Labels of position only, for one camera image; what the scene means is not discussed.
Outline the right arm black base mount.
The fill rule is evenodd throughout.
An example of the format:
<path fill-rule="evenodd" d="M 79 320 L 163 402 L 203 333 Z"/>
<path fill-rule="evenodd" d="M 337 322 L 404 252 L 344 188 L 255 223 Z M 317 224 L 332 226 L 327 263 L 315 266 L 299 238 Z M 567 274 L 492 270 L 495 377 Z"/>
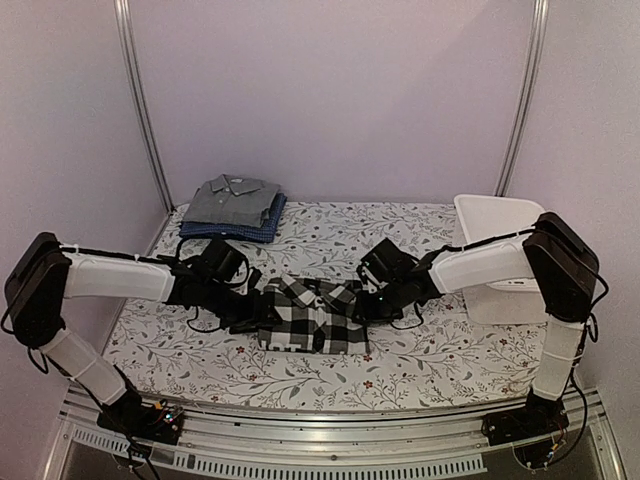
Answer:
<path fill-rule="evenodd" d="M 524 406 L 486 414 L 481 433 L 490 446 L 496 446 L 560 432 L 568 426 L 561 400 L 532 397 Z"/>

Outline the blue checkered shirt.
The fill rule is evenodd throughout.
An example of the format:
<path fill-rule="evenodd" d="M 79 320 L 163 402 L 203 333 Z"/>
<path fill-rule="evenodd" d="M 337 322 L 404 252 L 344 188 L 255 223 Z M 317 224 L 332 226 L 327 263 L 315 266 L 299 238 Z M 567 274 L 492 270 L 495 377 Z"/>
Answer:
<path fill-rule="evenodd" d="M 287 196 L 278 193 L 269 210 L 269 217 L 259 227 L 236 224 L 213 224 L 183 221 L 179 229 L 181 239 L 223 239 L 240 240 L 259 244 L 272 243 L 287 202 Z"/>

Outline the aluminium frame post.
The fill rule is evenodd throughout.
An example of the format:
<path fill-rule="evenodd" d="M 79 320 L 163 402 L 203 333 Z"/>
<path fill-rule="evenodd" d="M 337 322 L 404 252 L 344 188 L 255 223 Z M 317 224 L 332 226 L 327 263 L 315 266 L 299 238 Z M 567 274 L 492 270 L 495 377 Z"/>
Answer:
<path fill-rule="evenodd" d="M 517 108 L 494 190 L 494 195 L 498 197 L 505 197 L 508 194 L 516 169 L 543 56 L 548 16 L 549 1 L 535 0 Z"/>
<path fill-rule="evenodd" d="M 171 213 L 175 209 L 175 205 L 170 192 L 165 169 L 162 165 L 148 102 L 145 95 L 135 43 L 130 2 L 127 0 L 115 0 L 113 5 L 125 71 L 131 91 L 132 103 L 139 124 L 152 180 L 155 184 L 164 210 L 167 213 Z"/>

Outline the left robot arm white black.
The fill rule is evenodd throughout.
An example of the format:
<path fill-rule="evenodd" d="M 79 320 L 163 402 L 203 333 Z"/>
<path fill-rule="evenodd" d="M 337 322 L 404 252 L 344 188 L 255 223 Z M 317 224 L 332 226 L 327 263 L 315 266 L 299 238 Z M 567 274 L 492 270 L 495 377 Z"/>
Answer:
<path fill-rule="evenodd" d="M 260 272 L 228 243 L 214 239 L 187 258 L 156 258 L 64 245 L 42 232 L 29 245 L 4 286 L 1 329 L 28 352 L 39 352 L 94 398 L 99 408 L 128 434 L 148 426 L 148 412 L 127 377 L 72 332 L 62 316 L 66 300 L 80 297 L 141 299 L 185 309 L 206 310 L 219 329 L 246 326 L 264 318 L 255 285 Z"/>

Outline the black white checkered shirt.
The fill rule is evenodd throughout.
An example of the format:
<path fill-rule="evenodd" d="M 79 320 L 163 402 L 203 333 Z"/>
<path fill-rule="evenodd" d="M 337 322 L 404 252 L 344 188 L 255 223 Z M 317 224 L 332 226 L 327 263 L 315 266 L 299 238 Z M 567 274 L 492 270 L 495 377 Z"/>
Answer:
<path fill-rule="evenodd" d="M 265 285 L 267 326 L 257 342 L 265 351 L 324 355 L 366 355 L 367 330 L 353 321 L 358 280 L 282 275 Z"/>

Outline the white plastic basket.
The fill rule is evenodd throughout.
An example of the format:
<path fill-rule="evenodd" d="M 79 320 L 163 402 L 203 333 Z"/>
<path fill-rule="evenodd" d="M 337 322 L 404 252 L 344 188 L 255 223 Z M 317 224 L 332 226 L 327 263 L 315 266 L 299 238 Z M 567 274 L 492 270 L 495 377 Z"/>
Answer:
<path fill-rule="evenodd" d="M 531 226 L 544 212 L 538 203 L 505 197 L 459 194 L 452 244 L 462 246 Z M 508 279 L 462 291 L 469 319 L 483 326 L 545 324 L 545 304 L 533 278 Z"/>

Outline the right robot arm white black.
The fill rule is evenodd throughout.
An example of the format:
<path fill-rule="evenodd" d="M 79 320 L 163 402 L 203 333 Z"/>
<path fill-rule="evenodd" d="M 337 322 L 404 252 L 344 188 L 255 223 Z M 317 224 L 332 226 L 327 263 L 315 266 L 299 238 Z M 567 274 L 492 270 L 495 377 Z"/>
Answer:
<path fill-rule="evenodd" d="M 554 212 L 528 228 L 464 245 L 445 245 L 417 259 L 388 239 L 358 267 L 378 287 L 357 294 L 354 319 L 390 323 L 410 304 L 424 305 L 450 293 L 488 283 L 534 279 L 549 320 L 538 368 L 517 427 L 537 436 L 562 410 L 561 399 L 586 338 L 593 309 L 609 292 L 595 252 Z"/>

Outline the aluminium front rail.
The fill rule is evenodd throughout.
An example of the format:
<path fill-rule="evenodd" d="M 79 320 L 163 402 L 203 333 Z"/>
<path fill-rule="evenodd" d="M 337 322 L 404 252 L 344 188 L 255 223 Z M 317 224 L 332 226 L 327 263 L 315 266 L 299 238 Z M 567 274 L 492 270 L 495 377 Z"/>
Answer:
<path fill-rule="evenodd" d="M 259 410 L 187 402 L 174 445 L 127 453 L 98 411 L 68 390 L 43 475 L 47 479 L 627 479 L 598 392 L 569 391 L 569 427 L 552 464 L 535 467 L 543 439 L 493 445 L 483 419 L 515 401 L 378 411 Z"/>

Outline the right aluminium frame post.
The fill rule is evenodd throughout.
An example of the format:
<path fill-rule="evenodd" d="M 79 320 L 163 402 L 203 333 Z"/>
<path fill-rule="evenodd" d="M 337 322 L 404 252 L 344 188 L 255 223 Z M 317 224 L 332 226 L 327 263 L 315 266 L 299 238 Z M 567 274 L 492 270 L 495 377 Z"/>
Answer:
<path fill-rule="evenodd" d="M 535 0 L 517 108 L 494 190 L 494 195 L 498 197 L 505 197 L 508 194 L 516 169 L 543 56 L 548 16 L 549 1 Z"/>

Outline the grey polo shirt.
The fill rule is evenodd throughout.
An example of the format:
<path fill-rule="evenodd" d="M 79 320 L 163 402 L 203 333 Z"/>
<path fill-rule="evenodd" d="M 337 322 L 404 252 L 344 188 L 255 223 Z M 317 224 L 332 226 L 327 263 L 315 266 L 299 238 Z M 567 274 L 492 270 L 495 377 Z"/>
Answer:
<path fill-rule="evenodd" d="M 199 187 L 183 221 L 260 227 L 280 191 L 275 183 L 222 174 Z"/>

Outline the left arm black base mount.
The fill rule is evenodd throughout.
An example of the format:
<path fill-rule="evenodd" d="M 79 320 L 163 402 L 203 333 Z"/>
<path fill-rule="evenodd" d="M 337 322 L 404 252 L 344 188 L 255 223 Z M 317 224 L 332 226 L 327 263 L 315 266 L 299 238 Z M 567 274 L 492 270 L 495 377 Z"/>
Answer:
<path fill-rule="evenodd" d="M 184 411 L 169 407 L 165 400 L 151 405 L 138 398 L 121 398 L 113 405 L 102 407 L 97 425 L 133 438 L 177 445 L 184 425 Z"/>

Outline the left aluminium frame post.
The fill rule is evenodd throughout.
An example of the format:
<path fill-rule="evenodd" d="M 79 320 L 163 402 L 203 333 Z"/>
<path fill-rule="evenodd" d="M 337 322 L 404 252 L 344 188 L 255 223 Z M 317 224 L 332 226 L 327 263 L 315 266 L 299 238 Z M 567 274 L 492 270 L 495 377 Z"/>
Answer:
<path fill-rule="evenodd" d="M 145 95 L 135 43 L 130 2 L 127 0 L 115 0 L 113 5 L 125 71 L 131 91 L 132 103 L 139 124 L 152 180 L 155 184 L 164 210 L 167 213 L 171 213 L 175 209 L 175 205 L 170 192 L 165 169 L 162 165 L 148 102 Z"/>

